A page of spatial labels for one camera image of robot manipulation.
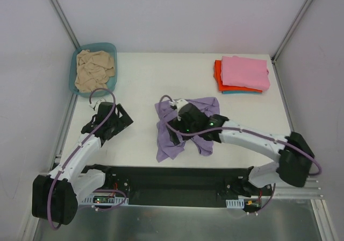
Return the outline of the purple t-shirt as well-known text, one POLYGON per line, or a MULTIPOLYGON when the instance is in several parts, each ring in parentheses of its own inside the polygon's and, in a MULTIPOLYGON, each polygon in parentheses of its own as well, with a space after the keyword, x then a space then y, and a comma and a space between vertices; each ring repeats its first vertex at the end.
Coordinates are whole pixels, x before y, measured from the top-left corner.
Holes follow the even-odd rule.
MULTIPOLYGON (((195 105, 201 112, 205 113, 208 117, 220 113, 220 105, 215 97, 205 97, 197 99, 188 99, 189 103, 195 105)), ((168 101, 155 104, 155 110, 158 117, 164 118, 166 122, 174 119, 177 112, 170 107, 168 101)), ((186 141, 182 136, 178 135, 179 144, 175 145, 170 140, 170 135, 167 127, 159 120, 156 124, 157 127, 157 155, 158 162, 162 162, 168 158, 175 159, 181 152, 184 151, 186 141)), ((198 153, 203 156, 210 156, 213 153, 213 141, 207 141, 199 136, 194 136, 191 141, 196 145, 198 153)))

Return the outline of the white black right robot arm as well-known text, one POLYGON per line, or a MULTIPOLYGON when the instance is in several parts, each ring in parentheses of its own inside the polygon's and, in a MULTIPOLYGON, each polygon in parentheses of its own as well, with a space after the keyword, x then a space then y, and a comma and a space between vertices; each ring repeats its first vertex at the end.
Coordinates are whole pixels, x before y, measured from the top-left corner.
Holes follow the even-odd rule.
POLYGON ((247 168, 247 175, 230 185, 232 192, 238 195, 250 197, 279 182, 302 188, 311 175, 314 154, 299 133, 284 136, 256 132, 219 114, 207 116, 186 100, 172 101, 170 107, 177 112, 177 116, 167 123, 174 145, 179 144, 179 137, 184 140, 200 137, 206 141, 241 146, 271 159, 263 166, 247 168))

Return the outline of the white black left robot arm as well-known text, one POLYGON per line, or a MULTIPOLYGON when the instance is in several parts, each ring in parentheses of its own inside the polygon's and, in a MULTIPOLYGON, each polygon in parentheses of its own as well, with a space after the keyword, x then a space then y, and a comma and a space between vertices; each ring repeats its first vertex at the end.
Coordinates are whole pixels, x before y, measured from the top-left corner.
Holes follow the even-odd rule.
POLYGON ((116 192, 121 197, 127 190, 119 190, 109 166, 86 165, 98 154, 106 141, 133 123, 121 104, 101 102, 97 113, 81 130, 71 154, 47 175, 38 175, 32 185, 32 216, 68 225, 75 217, 81 202, 94 191, 116 192))

